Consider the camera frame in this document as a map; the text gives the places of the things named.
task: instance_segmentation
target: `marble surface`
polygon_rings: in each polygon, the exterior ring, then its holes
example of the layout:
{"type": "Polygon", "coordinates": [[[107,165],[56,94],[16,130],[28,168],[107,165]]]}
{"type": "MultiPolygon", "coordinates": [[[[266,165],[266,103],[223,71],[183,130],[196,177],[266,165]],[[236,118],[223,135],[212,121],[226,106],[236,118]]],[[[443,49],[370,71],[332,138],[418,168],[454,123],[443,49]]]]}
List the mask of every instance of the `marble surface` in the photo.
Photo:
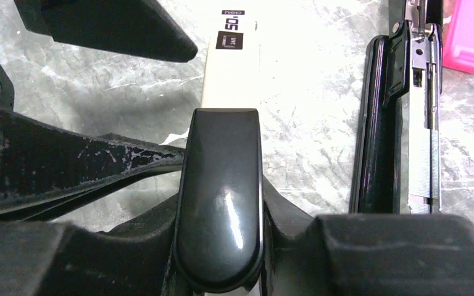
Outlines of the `marble surface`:
{"type": "MultiPolygon", "coordinates": [[[[15,111],[90,136],[162,143],[176,134],[172,144],[184,146],[201,97],[212,6],[161,3],[199,47],[187,64],[57,44],[26,31],[13,1],[0,0],[0,62],[15,84],[15,111]]],[[[387,1],[257,3],[264,173],[311,215],[346,213],[365,48],[387,33],[387,1]]],[[[474,75],[444,69],[441,111],[444,209],[474,222],[474,75]]],[[[141,181],[59,220],[111,229],[176,193],[179,176],[141,181]]]]}

